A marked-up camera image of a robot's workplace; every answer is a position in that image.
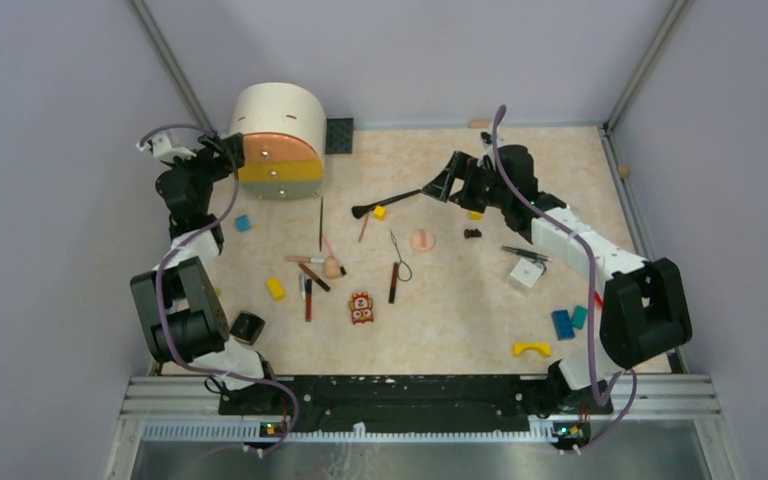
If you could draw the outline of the cream round drawer organizer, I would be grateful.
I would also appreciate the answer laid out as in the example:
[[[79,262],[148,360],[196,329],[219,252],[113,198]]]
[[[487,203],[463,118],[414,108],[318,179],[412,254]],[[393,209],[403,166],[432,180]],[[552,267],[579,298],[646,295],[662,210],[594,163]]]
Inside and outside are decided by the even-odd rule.
[[[242,136],[241,187],[272,200],[318,195],[325,175],[326,126],[322,104],[303,87],[266,82],[243,90],[228,131]]]

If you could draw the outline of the thin black stick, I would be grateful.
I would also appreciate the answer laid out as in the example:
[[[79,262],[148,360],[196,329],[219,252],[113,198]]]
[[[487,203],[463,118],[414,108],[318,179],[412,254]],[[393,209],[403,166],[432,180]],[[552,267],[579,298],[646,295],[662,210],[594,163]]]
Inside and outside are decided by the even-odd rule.
[[[319,198],[319,216],[318,216],[318,250],[323,251],[323,233],[324,233],[324,198]]]

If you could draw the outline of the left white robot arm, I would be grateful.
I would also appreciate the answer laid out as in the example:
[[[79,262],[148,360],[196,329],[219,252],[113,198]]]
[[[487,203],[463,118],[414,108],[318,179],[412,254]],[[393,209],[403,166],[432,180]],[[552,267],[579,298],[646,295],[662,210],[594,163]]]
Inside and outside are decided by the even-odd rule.
[[[280,386],[265,359],[231,338],[227,315],[206,270],[223,252],[221,223],[228,210],[210,212],[214,185],[236,179],[245,164],[241,134],[223,136],[200,128],[199,148],[178,145],[163,125],[145,134],[136,147],[166,169],[154,186],[168,210],[169,250],[151,270],[134,276],[129,287],[141,332],[152,359],[212,378],[230,396],[257,413],[279,404]]]

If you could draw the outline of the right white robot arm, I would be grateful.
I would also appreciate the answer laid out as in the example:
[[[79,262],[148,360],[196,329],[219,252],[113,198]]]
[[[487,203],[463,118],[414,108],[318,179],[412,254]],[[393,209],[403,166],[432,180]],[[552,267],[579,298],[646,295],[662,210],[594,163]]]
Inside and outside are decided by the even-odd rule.
[[[693,335],[678,265],[650,260],[607,240],[567,203],[540,189],[528,148],[504,143],[501,105],[476,158],[461,151],[422,194],[478,213],[498,209],[509,229],[562,261],[587,281],[590,306],[602,301],[601,317],[588,318],[586,347],[548,369],[546,397],[560,412],[572,412],[587,397],[608,400],[601,382],[613,385],[639,364],[688,343]]]

